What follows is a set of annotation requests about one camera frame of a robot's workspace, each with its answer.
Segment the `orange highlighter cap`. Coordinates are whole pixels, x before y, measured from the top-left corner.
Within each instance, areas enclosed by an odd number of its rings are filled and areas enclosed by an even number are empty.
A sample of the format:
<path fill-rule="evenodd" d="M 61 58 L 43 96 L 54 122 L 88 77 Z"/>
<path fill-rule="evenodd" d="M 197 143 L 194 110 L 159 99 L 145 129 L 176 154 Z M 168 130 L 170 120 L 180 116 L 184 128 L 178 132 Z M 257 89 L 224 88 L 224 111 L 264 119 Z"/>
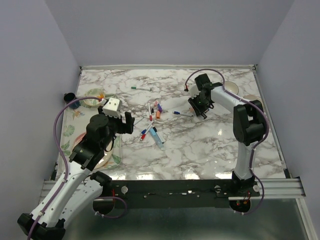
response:
<path fill-rule="evenodd" d="M 157 119 L 160 119 L 161 118 L 161 112 L 157 111 L 155 116 L 156 116 Z"/>

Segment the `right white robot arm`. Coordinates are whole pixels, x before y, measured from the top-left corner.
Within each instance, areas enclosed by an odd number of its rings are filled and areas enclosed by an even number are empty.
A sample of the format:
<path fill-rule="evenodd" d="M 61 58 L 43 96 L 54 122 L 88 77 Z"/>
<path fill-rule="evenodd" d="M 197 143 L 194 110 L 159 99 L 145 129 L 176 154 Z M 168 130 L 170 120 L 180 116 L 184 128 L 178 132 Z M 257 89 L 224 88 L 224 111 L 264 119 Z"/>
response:
<path fill-rule="evenodd" d="M 206 119 L 206 112 L 213 109 L 215 103 L 232 113 L 232 130 L 238 142 L 238 154 L 230 191 L 241 196 L 257 179 L 253 171 L 256 149 L 268 137 L 270 126 L 260 101 L 249 101 L 228 91 L 225 78 L 221 78 L 222 82 L 213 83 L 204 73 L 195 78 L 195 84 L 191 87 L 186 82 L 184 90 L 189 93 L 188 103 L 198 117 Z"/>

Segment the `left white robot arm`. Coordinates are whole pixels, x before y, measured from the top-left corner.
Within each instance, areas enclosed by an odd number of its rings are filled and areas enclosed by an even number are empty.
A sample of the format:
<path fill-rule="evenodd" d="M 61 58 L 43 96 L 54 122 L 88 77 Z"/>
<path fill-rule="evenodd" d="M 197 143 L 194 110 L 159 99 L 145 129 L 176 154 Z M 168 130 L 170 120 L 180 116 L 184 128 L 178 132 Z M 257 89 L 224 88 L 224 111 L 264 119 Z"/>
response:
<path fill-rule="evenodd" d="M 93 170 L 117 134 L 133 133 L 135 119 L 129 112 L 124 115 L 125 121 L 103 113 L 90 118 L 86 134 L 65 161 L 64 173 L 31 213 L 18 218 L 29 240 L 61 240 L 77 214 L 95 198 L 110 194 L 112 179 Z"/>

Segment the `light blue highlighter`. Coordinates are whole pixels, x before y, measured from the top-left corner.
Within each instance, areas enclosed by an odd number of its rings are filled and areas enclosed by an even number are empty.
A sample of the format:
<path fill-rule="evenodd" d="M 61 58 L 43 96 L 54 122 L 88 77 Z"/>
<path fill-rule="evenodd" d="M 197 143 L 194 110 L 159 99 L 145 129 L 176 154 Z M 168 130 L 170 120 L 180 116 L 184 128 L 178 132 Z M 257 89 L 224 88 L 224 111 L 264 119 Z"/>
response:
<path fill-rule="evenodd" d="M 154 139 L 156 145 L 160 148 L 160 149 L 163 149 L 164 148 L 164 144 L 163 142 L 161 141 L 161 139 L 159 138 L 157 132 L 155 131 L 154 127 L 151 127 L 150 130 L 149 130 L 152 138 Z"/>

